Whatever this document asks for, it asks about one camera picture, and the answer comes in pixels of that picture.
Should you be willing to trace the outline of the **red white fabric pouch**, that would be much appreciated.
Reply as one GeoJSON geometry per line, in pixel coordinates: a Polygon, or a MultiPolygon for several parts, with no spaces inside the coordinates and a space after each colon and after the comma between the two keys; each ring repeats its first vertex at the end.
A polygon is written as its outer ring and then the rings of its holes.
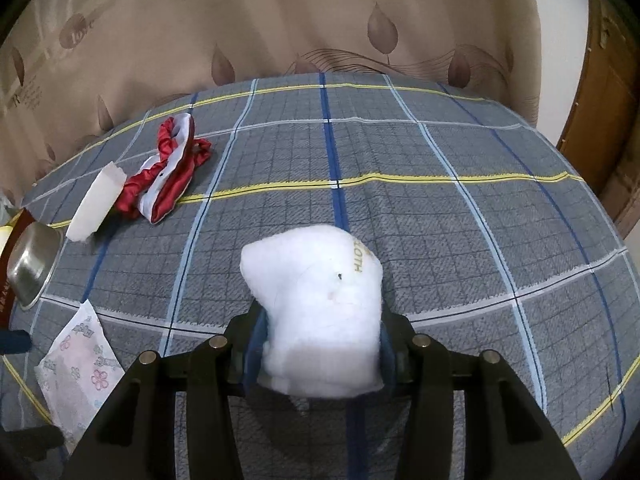
{"type": "Polygon", "coordinates": [[[175,209],[195,170],[212,157],[212,144],[194,136],[191,114],[180,113],[160,124],[157,152],[129,177],[115,202],[123,217],[143,217],[157,224],[175,209]]]}

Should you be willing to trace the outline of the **stainless steel bowl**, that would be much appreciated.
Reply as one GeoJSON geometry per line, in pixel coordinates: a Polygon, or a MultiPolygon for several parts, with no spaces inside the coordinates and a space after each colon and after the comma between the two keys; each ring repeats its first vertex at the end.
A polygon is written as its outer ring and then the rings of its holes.
{"type": "Polygon", "coordinates": [[[22,232],[9,254],[6,278],[23,311],[32,308],[50,281],[62,235],[55,228],[38,221],[22,232]]]}

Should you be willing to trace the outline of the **brown wooden door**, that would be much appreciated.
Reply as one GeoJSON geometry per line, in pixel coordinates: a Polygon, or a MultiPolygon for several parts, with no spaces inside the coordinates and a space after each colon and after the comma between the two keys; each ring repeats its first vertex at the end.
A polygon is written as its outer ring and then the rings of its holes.
{"type": "Polygon", "coordinates": [[[588,0],[582,73],[558,149],[627,236],[639,220],[639,40],[610,0],[588,0]]]}

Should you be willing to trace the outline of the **white fluffy cloth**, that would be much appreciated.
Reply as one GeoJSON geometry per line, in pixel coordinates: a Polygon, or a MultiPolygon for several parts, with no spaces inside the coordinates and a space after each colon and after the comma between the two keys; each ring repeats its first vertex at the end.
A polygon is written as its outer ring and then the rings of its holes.
{"type": "Polygon", "coordinates": [[[383,387],[383,268],[349,232],[315,224],[242,248],[240,272],[266,311],[259,385],[347,399],[383,387]]]}

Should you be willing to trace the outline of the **beige leaf print curtain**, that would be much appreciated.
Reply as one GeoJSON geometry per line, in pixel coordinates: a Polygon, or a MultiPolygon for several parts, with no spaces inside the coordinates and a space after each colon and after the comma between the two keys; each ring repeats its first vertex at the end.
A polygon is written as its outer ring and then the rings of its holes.
{"type": "Polygon", "coordinates": [[[1,191],[179,96],[257,77],[441,81],[538,119],[536,0],[28,0],[1,41],[1,191]]]}

